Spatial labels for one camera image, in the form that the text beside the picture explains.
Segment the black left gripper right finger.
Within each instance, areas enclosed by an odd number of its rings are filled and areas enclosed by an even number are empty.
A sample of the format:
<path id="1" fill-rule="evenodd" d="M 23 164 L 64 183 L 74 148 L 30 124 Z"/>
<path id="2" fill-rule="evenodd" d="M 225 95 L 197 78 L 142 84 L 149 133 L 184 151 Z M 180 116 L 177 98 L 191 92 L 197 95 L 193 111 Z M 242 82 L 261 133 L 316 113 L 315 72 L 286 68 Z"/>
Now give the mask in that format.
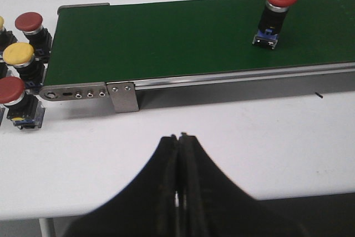
<path id="1" fill-rule="evenodd" d="M 197 138 L 177 143 L 180 236 L 307 236 L 305 227 L 257 201 L 232 182 Z"/>

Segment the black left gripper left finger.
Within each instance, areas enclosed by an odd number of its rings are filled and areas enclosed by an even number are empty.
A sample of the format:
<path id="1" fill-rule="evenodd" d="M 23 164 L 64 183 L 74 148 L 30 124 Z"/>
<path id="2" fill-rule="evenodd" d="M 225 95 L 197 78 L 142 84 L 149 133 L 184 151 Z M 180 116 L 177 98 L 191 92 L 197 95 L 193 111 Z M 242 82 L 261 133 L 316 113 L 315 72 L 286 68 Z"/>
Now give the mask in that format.
<path id="1" fill-rule="evenodd" d="M 175 236 L 176 136 L 163 137 L 115 197 L 74 221 L 65 236 Z"/>

